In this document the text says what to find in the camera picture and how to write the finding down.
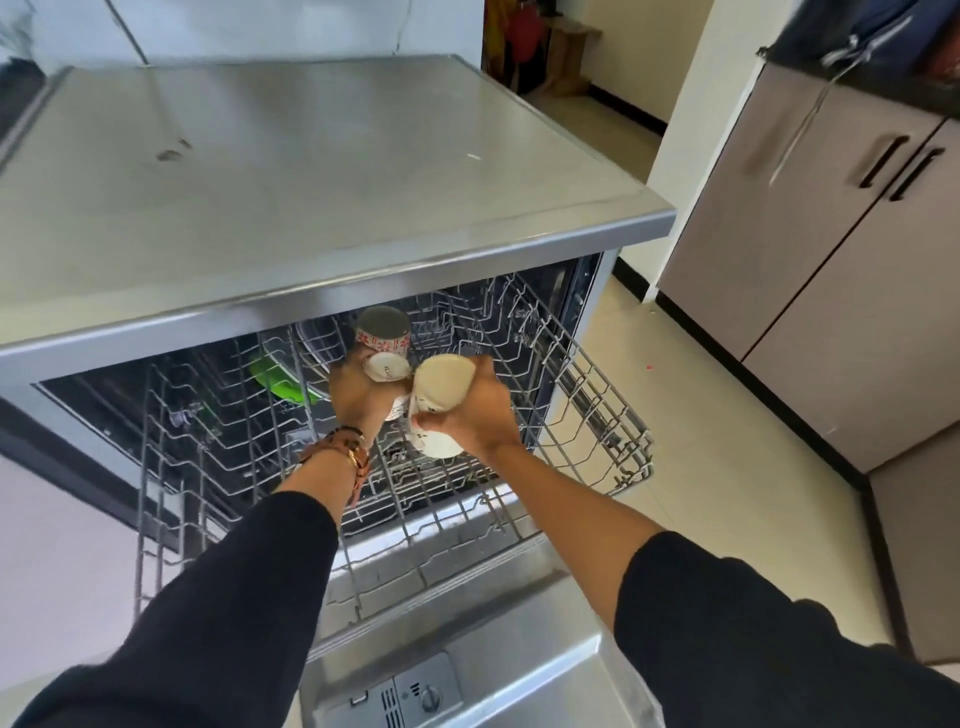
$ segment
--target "wire rack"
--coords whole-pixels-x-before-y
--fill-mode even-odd
[[[651,474],[646,426],[519,275],[392,302],[411,320],[410,359],[492,356],[527,448],[603,493]],[[335,426],[330,362],[355,312],[175,352],[148,367],[135,609],[222,539]],[[330,635],[538,530],[491,470],[434,460],[400,419],[344,515],[321,617]]]

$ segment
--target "brown cabinet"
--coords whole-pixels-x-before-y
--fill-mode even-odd
[[[917,657],[960,662],[960,426],[870,480]]]
[[[960,421],[958,182],[948,121],[744,360],[862,472]]]
[[[837,87],[771,186],[823,87],[764,68],[658,282],[741,360],[941,121]]]

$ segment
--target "tile floor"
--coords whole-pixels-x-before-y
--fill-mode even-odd
[[[586,97],[537,106],[647,179],[654,134]],[[604,291],[584,343],[654,436],[656,473],[626,502],[718,555],[744,559],[791,598],[825,604],[851,639],[891,641],[858,500],[839,475],[669,316],[618,281]]]

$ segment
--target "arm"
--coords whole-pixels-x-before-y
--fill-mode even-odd
[[[554,471],[526,451],[488,357],[464,402],[417,424],[500,473],[549,537],[671,728],[960,725],[960,686],[845,640],[741,561]]]
[[[376,436],[402,382],[355,352],[330,378],[338,419]],[[48,686],[18,728],[282,725],[317,629],[355,470],[322,450],[164,588],[103,665]]]

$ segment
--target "brown bracelet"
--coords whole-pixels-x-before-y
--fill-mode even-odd
[[[367,475],[370,474],[370,452],[367,450],[367,441],[363,433],[356,427],[344,425],[337,427],[322,440],[318,440],[312,445],[308,445],[300,453],[300,464],[302,465],[321,450],[332,449],[341,452],[349,458],[356,468],[356,477],[353,481],[353,493],[350,495],[350,501],[347,508],[352,508],[360,499],[360,488],[363,486]]]

